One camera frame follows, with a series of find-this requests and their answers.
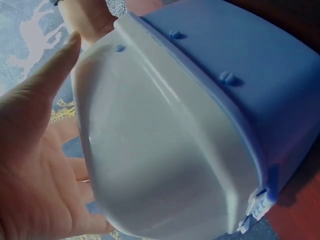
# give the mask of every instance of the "white plastic container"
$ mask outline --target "white plastic container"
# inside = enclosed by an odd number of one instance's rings
[[[259,188],[232,121],[131,16],[77,64],[73,84],[94,193],[125,234],[212,240],[233,233]]]

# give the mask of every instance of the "fingernail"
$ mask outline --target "fingernail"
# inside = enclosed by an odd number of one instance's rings
[[[74,31],[68,40],[68,45],[73,45],[75,42],[77,42],[80,38],[80,34],[77,31]]]

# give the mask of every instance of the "hand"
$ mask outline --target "hand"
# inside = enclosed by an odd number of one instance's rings
[[[58,7],[69,31],[79,32],[89,44],[111,32],[117,19],[111,15],[105,0],[64,0]]]
[[[94,200],[85,161],[67,158],[74,117],[49,123],[53,99],[78,60],[78,33],[38,73],[0,97],[0,239],[53,240],[106,234],[113,227],[90,214]]]

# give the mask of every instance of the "red wooden floor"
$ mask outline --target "red wooden floor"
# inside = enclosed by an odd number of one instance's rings
[[[320,137],[267,219],[280,240],[320,240]]]

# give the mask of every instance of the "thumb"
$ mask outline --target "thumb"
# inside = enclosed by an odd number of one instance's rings
[[[81,37],[75,32],[35,75],[0,97],[0,129],[15,143],[40,139],[47,128],[52,101],[76,64]]]
[[[81,37],[74,32],[61,50],[35,75],[26,79],[20,87],[32,90],[53,100],[60,86],[77,63],[81,49]]]

